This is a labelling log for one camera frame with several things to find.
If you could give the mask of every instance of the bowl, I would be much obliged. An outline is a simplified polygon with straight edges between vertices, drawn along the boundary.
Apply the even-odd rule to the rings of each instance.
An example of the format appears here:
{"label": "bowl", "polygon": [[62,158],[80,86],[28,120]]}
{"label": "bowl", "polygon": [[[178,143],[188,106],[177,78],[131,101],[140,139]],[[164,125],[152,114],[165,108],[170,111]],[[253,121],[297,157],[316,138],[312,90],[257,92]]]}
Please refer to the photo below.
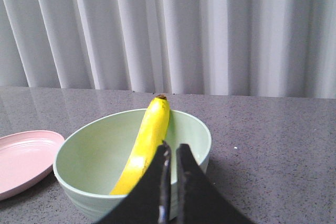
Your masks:
{"label": "bowl", "polygon": [[[124,111],[91,122],[60,147],[53,169],[66,195],[83,214],[98,221],[126,195],[109,195],[133,148],[146,109]],[[177,215],[176,149],[189,144],[206,172],[211,135],[198,118],[171,110],[166,141],[172,150],[171,215]]]}

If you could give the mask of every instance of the pink plate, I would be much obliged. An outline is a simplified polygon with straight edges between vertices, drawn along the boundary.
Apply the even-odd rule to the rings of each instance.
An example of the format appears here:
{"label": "pink plate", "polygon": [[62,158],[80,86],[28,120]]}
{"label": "pink plate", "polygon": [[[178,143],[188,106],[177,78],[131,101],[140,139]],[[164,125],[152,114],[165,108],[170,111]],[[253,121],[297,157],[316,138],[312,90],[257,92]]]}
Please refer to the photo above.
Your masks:
{"label": "pink plate", "polygon": [[21,193],[53,169],[64,138],[53,131],[26,131],[0,138],[0,200]]}

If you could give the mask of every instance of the white curtain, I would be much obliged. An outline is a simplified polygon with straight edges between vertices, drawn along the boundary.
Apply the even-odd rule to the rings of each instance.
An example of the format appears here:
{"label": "white curtain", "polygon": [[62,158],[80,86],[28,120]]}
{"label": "white curtain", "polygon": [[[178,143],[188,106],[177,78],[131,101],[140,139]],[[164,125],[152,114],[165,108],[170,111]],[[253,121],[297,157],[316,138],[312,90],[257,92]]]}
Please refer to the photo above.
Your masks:
{"label": "white curtain", "polygon": [[0,0],[0,86],[336,98],[336,0]]}

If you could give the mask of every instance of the gray granite countertop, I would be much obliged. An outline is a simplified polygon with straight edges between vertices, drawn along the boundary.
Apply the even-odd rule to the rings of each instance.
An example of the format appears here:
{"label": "gray granite countertop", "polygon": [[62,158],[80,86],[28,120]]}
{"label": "gray granite countertop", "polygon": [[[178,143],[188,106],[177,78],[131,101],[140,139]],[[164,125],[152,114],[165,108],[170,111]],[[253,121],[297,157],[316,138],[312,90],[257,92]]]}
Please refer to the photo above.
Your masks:
{"label": "gray granite countertop", "polygon": [[[255,223],[336,223],[336,100],[169,94],[201,119],[213,145],[207,177]],[[50,130],[64,138],[151,93],[0,87],[0,137]],[[0,201],[0,223],[90,223],[53,173]]]}

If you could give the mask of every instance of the yellow banana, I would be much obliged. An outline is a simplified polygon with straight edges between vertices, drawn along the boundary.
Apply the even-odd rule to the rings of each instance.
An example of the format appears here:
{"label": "yellow banana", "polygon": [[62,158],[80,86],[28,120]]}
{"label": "yellow banana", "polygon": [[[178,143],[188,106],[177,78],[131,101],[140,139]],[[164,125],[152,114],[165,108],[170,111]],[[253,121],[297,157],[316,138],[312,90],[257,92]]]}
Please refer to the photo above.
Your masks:
{"label": "yellow banana", "polygon": [[165,139],[170,107],[166,96],[160,94],[149,104],[143,116],[138,136],[125,168],[111,195],[128,194],[146,172],[157,147]]}

